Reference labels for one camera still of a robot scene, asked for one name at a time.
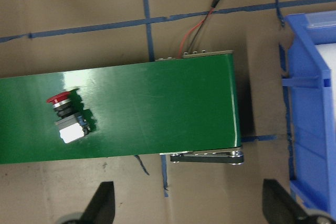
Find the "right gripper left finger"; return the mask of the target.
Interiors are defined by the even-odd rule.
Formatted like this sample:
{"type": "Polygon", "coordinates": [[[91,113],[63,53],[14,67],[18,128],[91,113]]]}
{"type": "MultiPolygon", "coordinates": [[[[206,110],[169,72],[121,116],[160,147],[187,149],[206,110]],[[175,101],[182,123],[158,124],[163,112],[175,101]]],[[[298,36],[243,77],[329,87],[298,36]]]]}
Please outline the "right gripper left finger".
{"type": "Polygon", "coordinates": [[[79,219],[79,223],[113,223],[115,218],[113,182],[102,182],[79,219]]]}

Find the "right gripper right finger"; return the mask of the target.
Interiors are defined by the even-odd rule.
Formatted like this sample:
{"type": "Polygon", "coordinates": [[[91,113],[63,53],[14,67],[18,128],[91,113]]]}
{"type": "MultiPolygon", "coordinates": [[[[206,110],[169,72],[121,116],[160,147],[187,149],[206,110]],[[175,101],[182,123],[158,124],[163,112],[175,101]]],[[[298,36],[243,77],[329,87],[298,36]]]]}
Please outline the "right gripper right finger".
{"type": "Polygon", "coordinates": [[[275,179],[264,179],[262,210],[268,223],[308,223],[308,214],[275,179]]]}

